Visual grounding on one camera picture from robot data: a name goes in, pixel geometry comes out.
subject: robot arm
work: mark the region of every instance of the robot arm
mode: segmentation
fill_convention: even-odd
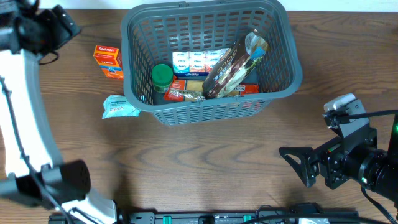
[[[315,183],[319,174],[331,189],[353,179],[361,185],[365,197],[368,189],[392,200],[398,208],[398,111],[366,113],[361,100],[353,94],[330,101],[324,109],[326,125],[338,136],[316,149],[280,148],[281,156],[307,187]],[[385,151],[377,148],[377,131],[370,127],[369,117],[389,114],[395,114],[395,118],[389,149]],[[290,156],[299,157],[301,163]],[[387,212],[381,212],[396,223]]]
[[[36,16],[20,3],[0,1],[0,126],[8,177],[0,181],[0,196],[47,209],[55,200],[62,207],[56,209],[85,223],[115,223],[116,205],[91,188],[86,164],[64,164],[40,95],[39,60],[77,35],[78,27],[60,6]]]

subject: food package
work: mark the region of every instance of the food package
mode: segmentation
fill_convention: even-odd
[[[207,76],[203,96],[221,98],[233,91],[262,60],[267,49],[267,42],[256,30],[237,40]]]
[[[174,78],[169,90],[164,95],[165,100],[196,101],[204,100],[201,80],[176,80]],[[255,84],[240,84],[227,96],[259,93],[259,86]]]

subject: small cardboard box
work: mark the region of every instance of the small cardboard box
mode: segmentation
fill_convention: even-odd
[[[124,79],[122,56],[118,48],[97,45],[94,58],[108,78]]]

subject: wooden table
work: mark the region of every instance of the wooden table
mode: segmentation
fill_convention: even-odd
[[[317,202],[386,221],[353,180],[330,190],[319,177],[306,188],[278,149],[317,147],[333,138],[322,113],[336,96],[354,93],[368,111],[397,108],[398,14],[290,12],[304,70],[296,94],[250,118],[168,127],[148,113],[101,119],[103,101],[123,94],[123,82],[104,76],[93,51],[96,44],[120,47],[126,12],[69,10],[83,32],[59,51],[59,61],[40,68],[55,141],[66,161],[85,160],[93,187],[127,209],[255,210]],[[387,149],[392,117],[371,124],[379,147]],[[3,145],[0,150],[5,178]],[[395,215],[392,202],[371,196]],[[48,215],[0,200],[1,223],[45,223]]]

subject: black cable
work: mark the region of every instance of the black cable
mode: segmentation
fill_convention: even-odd
[[[336,121],[340,122],[348,122],[351,119],[359,119],[359,118],[371,118],[374,116],[384,116],[384,115],[393,115],[398,114],[398,110],[385,110],[385,111],[377,111],[372,113],[364,113],[364,114],[356,114],[356,115],[348,115],[348,116],[336,116]]]
[[[55,58],[49,62],[39,63],[39,65],[48,65],[48,64],[53,63],[56,60],[58,60],[58,58],[60,58],[60,54],[58,54],[58,52],[56,52],[56,51],[50,51],[49,53],[54,54]]]
[[[387,224],[384,222],[380,222],[377,220],[373,220],[370,218],[363,218],[363,217],[357,217],[357,216],[352,216],[352,215],[339,215],[339,214],[285,214],[285,215],[268,215],[266,217],[260,217],[260,218],[253,218],[251,220],[248,220],[246,222],[242,222],[241,224],[250,224],[250,223],[256,223],[256,222],[262,222],[266,220],[275,220],[275,219],[288,219],[288,218],[327,218],[327,219],[339,219],[339,220],[344,220],[344,221],[349,221],[349,222],[361,222],[361,223],[368,223],[368,224]]]
[[[96,222],[94,219],[90,218],[85,212],[81,211],[79,208],[73,207],[68,213],[70,212],[77,212],[80,215],[82,215],[83,217],[85,217],[88,221],[94,223],[94,224],[98,224],[98,222]]]
[[[256,210],[256,218],[259,218],[260,209],[262,209],[262,208],[264,208],[264,207],[269,207],[269,208],[273,208],[273,209],[274,209],[274,207],[272,207],[272,206],[270,206],[270,205],[261,205],[261,206]],[[282,220],[282,221],[276,222],[275,224],[280,224],[280,223],[283,223],[283,222],[284,222],[284,221]]]
[[[373,200],[368,193],[366,193],[366,189],[361,186],[362,194],[368,199],[392,224],[398,224],[395,218],[377,201]]]
[[[33,181],[38,186],[40,193],[44,197],[48,198],[48,200],[62,212],[62,214],[65,216],[65,218],[67,219],[67,222],[69,224],[74,224],[70,215],[65,211],[65,209],[62,208],[61,204],[57,201],[57,199],[55,199],[50,194],[50,192],[48,192],[48,190],[44,187],[43,183],[41,183],[41,181],[37,177],[36,170],[33,168],[32,164],[30,164],[29,158],[25,154],[25,150],[22,147],[21,138],[19,136],[19,131],[18,131],[18,127],[17,127],[17,121],[15,118],[14,108],[12,107],[12,103],[11,103],[11,97],[10,97],[11,92],[7,89],[6,82],[4,81],[4,78],[1,76],[0,76],[0,83],[2,85],[2,92],[5,94],[6,99],[7,99],[7,104],[8,104],[11,122],[12,122],[12,127],[14,129],[14,135],[15,135],[15,139],[17,141],[19,152],[21,153],[21,158],[24,160],[26,166],[29,169],[29,175],[32,177]]]

